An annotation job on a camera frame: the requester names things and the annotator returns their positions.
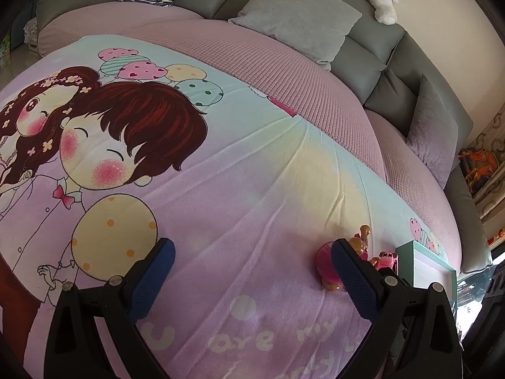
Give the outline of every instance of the green polka dot balloon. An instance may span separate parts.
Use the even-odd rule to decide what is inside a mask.
[[[178,83],[175,88],[196,106],[209,106],[223,98],[223,90],[207,80],[185,80]]]
[[[114,75],[115,77],[117,77],[117,75],[125,65],[133,63],[135,61],[148,62],[150,60],[149,58],[142,57],[141,55],[125,55],[122,57],[112,58],[106,61],[100,67],[100,71],[105,75]]]

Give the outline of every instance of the blue gripper pad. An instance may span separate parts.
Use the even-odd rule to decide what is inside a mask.
[[[128,311],[128,319],[133,324],[147,316],[175,262],[174,243],[167,238],[163,240],[165,243],[160,252],[133,288]]]
[[[359,315],[374,323],[379,317],[377,293],[339,240],[331,246],[331,262],[342,279]]]

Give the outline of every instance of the silver bolt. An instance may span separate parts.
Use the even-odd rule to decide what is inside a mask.
[[[62,290],[64,290],[65,292],[68,292],[68,291],[70,291],[73,287],[74,287],[74,284],[68,280],[68,281],[66,281],[66,282],[63,282],[63,285],[62,285]]]
[[[387,285],[389,286],[396,286],[398,285],[398,279],[396,279],[394,276],[387,276],[384,278],[384,282],[386,282]]]
[[[443,286],[438,282],[435,282],[433,284],[433,289],[435,289],[437,292],[443,292]]]
[[[121,282],[123,282],[123,277],[119,275],[113,276],[109,279],[110,286],[119,286],[121,285]]]

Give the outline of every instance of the closed eye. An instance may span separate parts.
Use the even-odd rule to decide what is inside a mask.
[[[116,151],[115,149],[108,149],[107,151],[110,151],[112,153],[116,153],[117,155],[119,155],[119,157],[121,158],[122,161],[124,161],[125,159],[123,158],[123,155],[121,155],[120,152]]]
[[[89,137],[88,132],[84,128],[77,127],[77,128],[74,128],[74,129],[75,130],[80,130],[80,131],[84,132],[84,134],[86,134],[86,138]]]

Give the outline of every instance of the brown hair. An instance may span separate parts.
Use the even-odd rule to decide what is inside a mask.
[[[100,115],[100,126],[115,140],[124,138],[127,152],[141,145],[126,184],[155,177],[181,164],[207,136],[207,124],[190,100],[177,89],[158,82],[114,82],[78,98],[69,118]]]
[[[100,86],[99,78],[98,73],[89,67],[65,68],[25,88],[14,101],[9,102],[0,111],[0,138],[2,138],[16,133],[16,121],[19,114],[32,98],[56,85],[81,88],[66,105],[57,108],[49,115],[39,134],[32,137],[19,137],[16,143],[17,156],[9,165],[11,171],[4,183],[16,184],[27,170],[32,170],[32,175],[34,175],[42,164],[54,157],[58,151],[62,132],[61,121],[66,117],[65,113],[68,112],[69,107],[74,107],[76,98],[85,97]]]

